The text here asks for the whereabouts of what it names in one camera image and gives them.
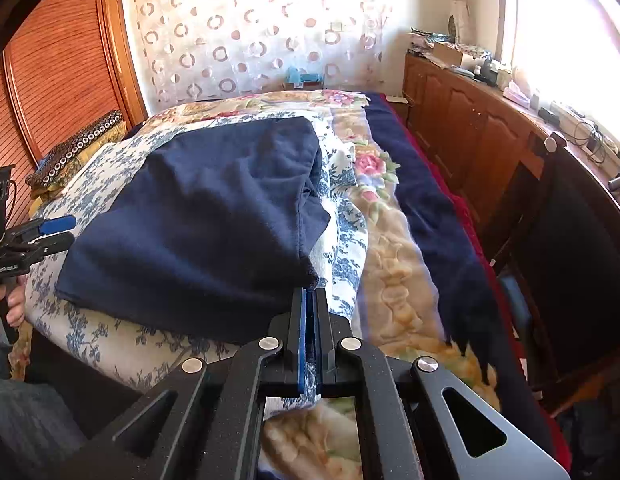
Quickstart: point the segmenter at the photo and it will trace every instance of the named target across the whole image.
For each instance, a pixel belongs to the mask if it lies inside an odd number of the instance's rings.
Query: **bed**
[[[331,215],[337,244],[327,247],[318,259],[329,270],[329,279],[322,285],[327,286],[331,311],[349,318],[356,335],[388,355],[410,361],[422,354],[436,356],[569,467],[565,443],[526,384],[507,308],[466,206],[449,192],[381,94],[271,92],[170,108],[148,120],[124,144],[104,146],[61,197],[39,214],[74,214],[79,234],[109,207],[145,155],[176,134],[202,124],[209,127],[248,116],[291,113],[306,114],[316,122],[316,129],[331,129],[353,155],[356,186]],[[130,153],[130,146],[136,156],[117,156],[117,150]],[[338,181],[342,176],[330,177]],[[54,344],[114,380],[145,391],[185,358],[201,356],[212,362],[236,349],[58,300],[53,285],[62,263],[62,255],[52,256],[32,269],[27,319]],[[264,468],[285,471],[294,478],[307,478],[319,472],[316,468],[329,470],[335,478],[356,478],[360,458],[354,449],[352,406],[317,404],[312,396],[304,402],[295,406],[313,408],[271,411],[274,416],[263,433]],[[311,426],[319,431],[311,431]],[[334,438],[337,427],[346,432],[350,428],[350,438],[343,434]],[[290,446],[303,449],[311,460],[290,461],[286,453]]]

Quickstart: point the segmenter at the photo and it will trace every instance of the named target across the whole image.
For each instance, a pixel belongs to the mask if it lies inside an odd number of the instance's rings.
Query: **white wall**
[[[384,85],[382,89],[385,93],[401,95],[405,51],[410,44],[408,34],[410,27],[446,33],[450,12],[450,0],[396,0],[389,27],[384,29],[386,49],[383,58]],[[134,34],[131,36],[131,41],[135,41]]]
[[[494,53],[499,33],[499,0],[470,0],[476,27],[476,44]]]

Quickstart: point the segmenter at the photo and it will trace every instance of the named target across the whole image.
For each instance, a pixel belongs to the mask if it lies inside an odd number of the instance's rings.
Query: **blue and white floral sheet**
[[[150,131],[146,128],[143,134],[129,140],[104,146],[63,195],[43,206],[37,216],[56,218],[72,214],[77,220],[72,232],[79,236],[96,215],[110,208],[148,153],[174,136],[200,128],[295,116],[307,118],[320,141],[323,165],[318,193],[330,214],[330,223],[312,249],[310,259],[320,277],[320,286],[326,288],[330,310],[350,319],[366,258],[368,232],[362,214],[348,197],[348,190],[357,185],[354,146],[337,138],[326,114],[319,110],[246,110],[240,115],[180,126],[163,124]],[[26,318],[54,344],[103,374],[145,391],[189,357],[214,362],[236,351],[237,347],[231,344],[156,330],[60,300],[54,288],[64,259],[65,253],[55,254],[32,267],[26,289]],[[313,383],[311,370],[306,376]],[[310,391],[309,394],[308,401],[313,402]]]

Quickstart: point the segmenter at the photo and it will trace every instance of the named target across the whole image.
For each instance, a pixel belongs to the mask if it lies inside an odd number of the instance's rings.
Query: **human hand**
[[[9,326],[17,328],[25,320],[26,311],[26,282],[27,276],[17,276],[17,285],[8,296],[8,314],[6,322]],[[5,285],[0,285],[0,301],[5,296]]]

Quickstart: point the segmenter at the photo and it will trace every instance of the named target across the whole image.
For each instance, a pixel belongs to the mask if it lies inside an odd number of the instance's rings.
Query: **triangular cutout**
[[[176,392],[164,390],[114,437],[114,442],[139,458],[151,456],[176,399]]]
[[[456,390],[452,388],[443,390],[443,399],[470,456],[477,458],[506,443],[503,431],[485,418]]]

